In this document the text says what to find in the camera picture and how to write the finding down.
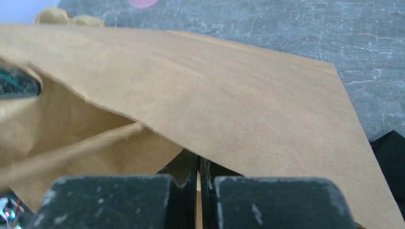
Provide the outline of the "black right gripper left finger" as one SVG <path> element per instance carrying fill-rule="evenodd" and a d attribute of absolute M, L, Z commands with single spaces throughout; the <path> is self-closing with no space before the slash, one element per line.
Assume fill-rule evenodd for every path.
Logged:
<path fill-rule="evenodd" d="M 198 157 L 182 150 L 154 175 L 65 176 L 30 229 L 192 229 Z"/>

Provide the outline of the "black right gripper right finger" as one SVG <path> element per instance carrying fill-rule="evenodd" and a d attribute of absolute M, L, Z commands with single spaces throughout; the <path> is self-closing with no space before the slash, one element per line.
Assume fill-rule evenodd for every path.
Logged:
<path fill-rule="evenodd" d="M 320 177 L 244 177 L 200 160 L 205 229 L 354 229 L 338 187 Z"/>

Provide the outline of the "brown paper bag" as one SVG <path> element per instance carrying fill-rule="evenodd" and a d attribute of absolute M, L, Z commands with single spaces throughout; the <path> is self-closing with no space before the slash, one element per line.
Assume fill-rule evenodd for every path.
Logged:
<path fill-rule="evenodd" d="M 400 210 L 333 64 L 181 31 L 2 24 L 1 188 L 33 211 L 67 175 L 153 174 L 183 148 L 245 176 L 326 177 L 368 229 Z"/>

